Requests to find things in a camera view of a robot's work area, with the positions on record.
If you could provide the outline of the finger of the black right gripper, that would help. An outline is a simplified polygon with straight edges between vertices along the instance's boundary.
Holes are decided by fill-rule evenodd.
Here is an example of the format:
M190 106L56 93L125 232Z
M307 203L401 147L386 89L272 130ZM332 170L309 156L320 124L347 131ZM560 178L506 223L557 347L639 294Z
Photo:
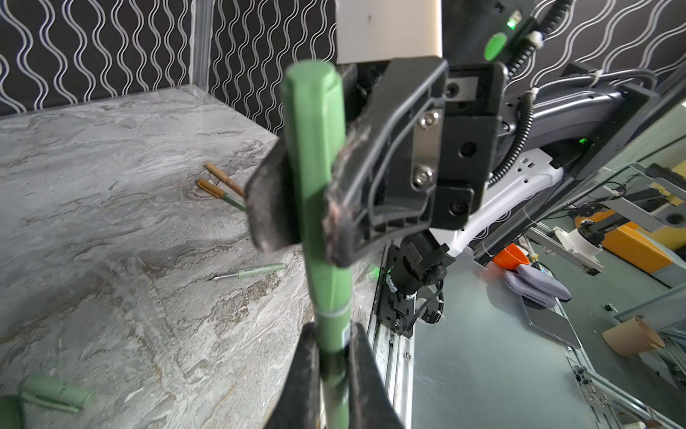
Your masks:
M448 62L395 58L358 71L354 93L364 103L348 125L323 197L326 257L340 268L429 228Z
M273 253L300 243L295 182L283 136L255 169L245 192L249 231L259 250Z

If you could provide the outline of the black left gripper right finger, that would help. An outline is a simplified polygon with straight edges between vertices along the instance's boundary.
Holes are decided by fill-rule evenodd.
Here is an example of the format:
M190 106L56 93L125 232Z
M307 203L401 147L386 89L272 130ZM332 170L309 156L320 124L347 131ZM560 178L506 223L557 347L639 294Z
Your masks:
M350 327L349 427L404 428L385 390L366 330L360 323Z

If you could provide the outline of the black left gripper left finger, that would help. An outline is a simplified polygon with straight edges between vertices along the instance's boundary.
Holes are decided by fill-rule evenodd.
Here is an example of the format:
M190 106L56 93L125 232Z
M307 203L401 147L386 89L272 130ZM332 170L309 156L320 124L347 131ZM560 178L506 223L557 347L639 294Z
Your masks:
M319 428L320 357L315 324L302 327L280 398L264 428Z

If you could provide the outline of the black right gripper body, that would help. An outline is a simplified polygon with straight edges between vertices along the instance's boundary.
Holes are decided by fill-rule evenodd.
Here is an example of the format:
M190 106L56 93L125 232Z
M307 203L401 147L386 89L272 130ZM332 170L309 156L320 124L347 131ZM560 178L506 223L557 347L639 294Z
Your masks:
M507 72L500 63L452 66L432 228L463 228L481 206L493 169Z

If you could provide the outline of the tan pen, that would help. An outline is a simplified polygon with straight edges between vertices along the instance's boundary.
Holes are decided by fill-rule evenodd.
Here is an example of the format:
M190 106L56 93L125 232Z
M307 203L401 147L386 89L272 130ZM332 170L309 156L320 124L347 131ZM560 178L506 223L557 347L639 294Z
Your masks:
M207 169L207 171L209 171L209 173L211 173L212 176L214 176L220 182L226 184L238 196L240 196L241 198L245 198L244 189L239 184L234 182L224 171L222 171L217 166L211 163L205 163L204 166L205 169Z

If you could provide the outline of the light green pen cap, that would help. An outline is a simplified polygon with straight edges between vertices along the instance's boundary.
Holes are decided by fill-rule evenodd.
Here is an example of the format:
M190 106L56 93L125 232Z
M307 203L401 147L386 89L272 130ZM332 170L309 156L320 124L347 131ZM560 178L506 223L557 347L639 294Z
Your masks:
M78 413L95 398L96 392L55 377L29 375L21 383L20 395L23 400L41 407Z

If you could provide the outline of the dark green pen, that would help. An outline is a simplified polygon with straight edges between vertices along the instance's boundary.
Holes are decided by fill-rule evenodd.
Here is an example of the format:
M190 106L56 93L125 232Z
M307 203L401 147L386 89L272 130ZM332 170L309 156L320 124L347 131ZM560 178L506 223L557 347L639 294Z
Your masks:
M315 336L328 428L349 427L346 350L350 340L352 273L327 263L324 257L305 255L307 283L314 306Z

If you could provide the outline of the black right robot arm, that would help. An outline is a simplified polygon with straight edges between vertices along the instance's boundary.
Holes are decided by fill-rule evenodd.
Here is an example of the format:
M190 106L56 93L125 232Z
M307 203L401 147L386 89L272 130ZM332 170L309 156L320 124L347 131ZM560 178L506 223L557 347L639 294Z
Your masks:
M448 244L434 232L483 230L525 194L511 184L526 151L570 139L566 171L588 175L632 130L655 94L645 69L606 73L570 65L558 79L505 102L505 85L566 19L530 1L346 1L337 10L338 64L296 66L308 100L282 84L282 136L247 187L248 223L265 252L307 245L326 267L352 266L402 239L391 264L397 293L444 278Z

